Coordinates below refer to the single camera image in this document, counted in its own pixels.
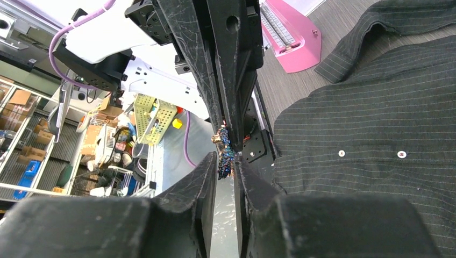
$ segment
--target blue beaded hair clip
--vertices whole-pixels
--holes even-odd
[[[220,180],[231,175],[236,152],[231,148],[231,141],[225,125],[220,127],[217,134],[211,137],[211,140],[213,143],[221,145],[218,163],[218,179]]]

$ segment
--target wooden table surface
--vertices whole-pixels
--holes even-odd
[[[362,13],[379,0],[326,0],[309,19],[322,34],[322,59],[335,48],[339,40],[356,24]],[[402,46],[421,43],[456,34],[456,26],[449,26],[431,33],[400,37],[396,34],[384,34],[363,51],[357,68],[380,56],[384,52]],[[258,70],[258,81],[263,94],[266,110],[271,125],[285,108],[295,101],[309,95],[313,90],[328,85],[314,68],[287,74],[283,71],[271,50],[265,53],[265,64]]]

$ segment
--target yellow basket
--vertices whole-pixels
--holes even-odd
[[[138,94],[134,101],[134,117],[140,144],[158,144],[173,122],[177,113],[175,105],[155,99],[151,96]]]

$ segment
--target white robotic arm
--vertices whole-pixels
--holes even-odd
[[[173,45],[157,45],[125,17],[125,10],[132,2],[118,0],[107,12],[71,30],[66,37],[66,48],[91,64],[132,49],[135,59],[128,63],[124,71],[126,80],[121,82],[122,90],[153,96],[202,119],[209,118],[193,75],[179,75],[175,70],[176,51]]]

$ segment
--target pink typewriter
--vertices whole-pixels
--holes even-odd
[[[285,72],[320,63],[322,36],[306,16],[283,0],[266,0],[260,11],[263,34]]]

